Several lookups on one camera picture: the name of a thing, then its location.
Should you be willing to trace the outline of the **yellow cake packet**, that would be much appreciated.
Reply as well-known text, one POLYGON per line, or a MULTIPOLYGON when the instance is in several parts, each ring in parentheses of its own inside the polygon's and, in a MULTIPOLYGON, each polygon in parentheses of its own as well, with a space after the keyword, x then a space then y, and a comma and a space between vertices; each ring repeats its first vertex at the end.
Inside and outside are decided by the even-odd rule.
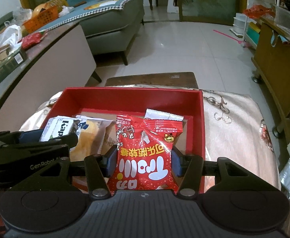
POLYGON ((84 115, 76 115, 79 120, 76 134, 78 143, 70 149, 71 162, 83 161, 85 157, 94 154, 101 154, 106 128, 112 120, 92 118, 84 115))

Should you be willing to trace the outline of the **wooden cabinet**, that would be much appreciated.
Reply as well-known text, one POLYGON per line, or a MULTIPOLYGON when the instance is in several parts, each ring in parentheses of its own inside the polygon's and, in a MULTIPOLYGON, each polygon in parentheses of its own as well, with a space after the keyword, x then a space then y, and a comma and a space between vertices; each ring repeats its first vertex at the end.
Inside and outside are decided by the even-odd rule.
POLYGON ((270 91, 280 116, 280 122, 273 127, 273 134, 279 138, 285 134, 290 142, 290 41, 283 29, 273 20, 261 17, 260 37, 252 57, 256 66, 254 82, 263 81, 270 91))

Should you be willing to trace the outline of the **dark wooden stool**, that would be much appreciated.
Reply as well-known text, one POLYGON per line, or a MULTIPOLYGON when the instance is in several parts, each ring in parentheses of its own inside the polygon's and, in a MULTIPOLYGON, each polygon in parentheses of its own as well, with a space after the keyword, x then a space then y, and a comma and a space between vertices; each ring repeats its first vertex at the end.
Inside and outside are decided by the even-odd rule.
POLYGON ((121 85, 149 85, 172 86, 180 88, 198 89, 195 74, 193 72, 157 73, 143 75, 128 75, 107 79, 105 86, 121 85))

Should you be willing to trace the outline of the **floral pink tablecloth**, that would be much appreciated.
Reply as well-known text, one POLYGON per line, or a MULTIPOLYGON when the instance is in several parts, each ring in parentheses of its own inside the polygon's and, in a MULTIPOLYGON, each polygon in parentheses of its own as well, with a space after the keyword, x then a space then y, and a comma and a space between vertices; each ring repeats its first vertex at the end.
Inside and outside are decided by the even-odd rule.
POLYGON ((44 127, 57 115, 143 117, 149 108, 184 117, 183 133, 175 143, 182 153, 198 154, 210 161, 227 157, 280 187, 267 126, 256 102, 246 95, 152 87, 67 88, 43 104, 21 128, 27 131, 44 127))

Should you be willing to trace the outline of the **white plastic bag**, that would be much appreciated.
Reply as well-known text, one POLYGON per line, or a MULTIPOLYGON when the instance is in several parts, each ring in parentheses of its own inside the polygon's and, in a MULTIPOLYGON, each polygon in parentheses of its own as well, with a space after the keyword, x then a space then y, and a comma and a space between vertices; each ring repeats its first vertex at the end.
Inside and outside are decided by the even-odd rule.
POLYGON ((22 30, 18 25, 10 25, 0 34, 0 47, 10 45, 15 51, 21 47, 22 30))

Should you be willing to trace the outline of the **grey sofa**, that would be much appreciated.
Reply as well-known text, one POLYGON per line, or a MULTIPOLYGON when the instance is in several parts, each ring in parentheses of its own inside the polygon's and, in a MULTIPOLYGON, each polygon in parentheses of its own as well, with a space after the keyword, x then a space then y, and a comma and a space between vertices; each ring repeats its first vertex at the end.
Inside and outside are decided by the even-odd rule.
POLYGON ((52 30, 78 21, 93 55, 119 53, 128 65, 126 51, 144 24, 143 0, 67 0, 73 11, 44 25, 52 30))

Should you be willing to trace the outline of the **red cardboard box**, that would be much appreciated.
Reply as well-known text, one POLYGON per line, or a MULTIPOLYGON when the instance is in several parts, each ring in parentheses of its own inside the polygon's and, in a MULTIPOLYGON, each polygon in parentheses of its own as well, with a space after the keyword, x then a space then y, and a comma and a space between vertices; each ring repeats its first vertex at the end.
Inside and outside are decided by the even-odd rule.
POLYGON ((114 119, 118 147, 107 182, 118 190, 178 190, 171 154, 205 155, 203 93, 158 88, 67 88, 48 118, 114 119))

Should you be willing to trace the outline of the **red Trolli candy bag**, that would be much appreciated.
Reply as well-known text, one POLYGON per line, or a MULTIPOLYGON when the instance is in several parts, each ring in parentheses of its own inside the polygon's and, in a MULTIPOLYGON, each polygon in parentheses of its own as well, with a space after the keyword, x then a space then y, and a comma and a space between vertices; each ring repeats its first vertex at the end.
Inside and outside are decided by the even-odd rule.
POLYGON ((116 116, 117 161, 107 185, 118 190, 178 190, 171 166, 171 150, 183 123, 173 120, 116 116))

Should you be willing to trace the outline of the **white Kaprons wafer pack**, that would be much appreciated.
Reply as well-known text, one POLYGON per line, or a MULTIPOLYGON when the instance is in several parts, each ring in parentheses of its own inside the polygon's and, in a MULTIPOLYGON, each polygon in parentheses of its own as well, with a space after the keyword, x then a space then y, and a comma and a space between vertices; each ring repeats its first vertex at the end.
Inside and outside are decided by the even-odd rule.
POLYGON ((42 132, 40 141, 49 141, 71 133, 76 133, 80 120, 71 117, 57 116, 50 118, 42 132))

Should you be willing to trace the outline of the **pink fly swatter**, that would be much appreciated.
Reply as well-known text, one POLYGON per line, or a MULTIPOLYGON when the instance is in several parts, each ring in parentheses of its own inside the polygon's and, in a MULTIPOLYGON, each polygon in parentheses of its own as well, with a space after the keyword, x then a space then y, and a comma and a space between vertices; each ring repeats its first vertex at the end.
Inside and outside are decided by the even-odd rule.
POLYGON ((239 39, 237 39, 237 38, 233 38, 232 36, 229 36, 229 35, 227 35, 226 33, 222 33, 222 32, 217 31, 217 30, 213 30, 213 32, 218 33, 218 34, 220 34, 220 35, 222 35, 222 36, 226 36, 226 37, 228 37, 228 38, 230 38, 230 39, 236 41, 236 42, 237 42, 238 44, 240 44, 241 46, 244 45, 244 41, 239 40, 239 39))

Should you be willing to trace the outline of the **red packet on counter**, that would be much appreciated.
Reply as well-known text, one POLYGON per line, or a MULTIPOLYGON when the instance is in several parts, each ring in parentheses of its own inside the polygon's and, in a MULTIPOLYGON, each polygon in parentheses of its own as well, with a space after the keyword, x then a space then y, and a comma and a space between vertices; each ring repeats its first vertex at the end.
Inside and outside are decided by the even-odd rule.
POLYGON ((31 47, 39 44, 46 35, 47 35, 47 31, 42 31, 42 32, 32 33, 23 37, 21 40, 22 49, 26 51, 30 49, 31 47))

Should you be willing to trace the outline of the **white green snack packet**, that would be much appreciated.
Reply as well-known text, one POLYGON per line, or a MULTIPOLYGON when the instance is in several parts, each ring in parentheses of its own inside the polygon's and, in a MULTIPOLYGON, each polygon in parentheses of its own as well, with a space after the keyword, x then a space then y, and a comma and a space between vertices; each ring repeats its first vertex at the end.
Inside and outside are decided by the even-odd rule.
POLYGON ((156 119, 156 120, 173 120, 173 121, 183 121, 184 117, 181 115, 172 114, 169 112, 163 112, 153 109, 146 109, 144 116, 146 119, 156 119))

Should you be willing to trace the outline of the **orange plastic basket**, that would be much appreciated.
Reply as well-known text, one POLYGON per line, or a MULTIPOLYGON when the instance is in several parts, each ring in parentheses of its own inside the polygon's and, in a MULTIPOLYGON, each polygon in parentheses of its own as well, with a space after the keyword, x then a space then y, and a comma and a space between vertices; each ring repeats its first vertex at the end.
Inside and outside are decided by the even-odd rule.
POLYGON ((23 23, 23 26, 29 34, 37 31, 41 27, 47 25, 50 22, 53 22, 58 18, 58 9, 57 6, 53 6, 47 10, 40 12, 34 18, 23 23))

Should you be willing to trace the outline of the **dark green long box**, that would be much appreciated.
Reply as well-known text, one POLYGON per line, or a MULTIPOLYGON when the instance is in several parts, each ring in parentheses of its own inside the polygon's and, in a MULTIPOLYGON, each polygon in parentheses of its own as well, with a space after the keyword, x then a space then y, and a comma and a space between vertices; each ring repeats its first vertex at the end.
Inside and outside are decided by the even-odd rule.
POLYGON ((19 49, 0 63, 0 83, 27 59, 24 49, 19 49))

